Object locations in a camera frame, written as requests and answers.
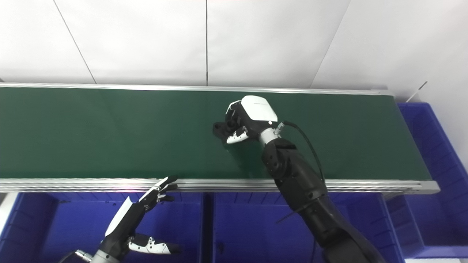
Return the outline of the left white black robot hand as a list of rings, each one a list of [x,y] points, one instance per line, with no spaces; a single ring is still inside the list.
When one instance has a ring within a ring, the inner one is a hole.
[[[120,263],[129,251],[156,255],[180,253],[182,249],[177,244],[136,233],[136,228],[145,214],[159,202],[174,201],[174,197],[166,195],[166,192],[177,189],[175,181],[177,181],[175,175],[159,180],[137,202],[132,202],[130,197],[127,197],[107,227],[92,263]]]

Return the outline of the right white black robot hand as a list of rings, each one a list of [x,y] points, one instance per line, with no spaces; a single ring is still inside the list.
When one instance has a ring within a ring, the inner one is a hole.
[[[228,106],[221,140],[235,144],[255,139],[264,148],[279,138],[275,133],[277,123],[278,117],[264,97],[247,95]]]

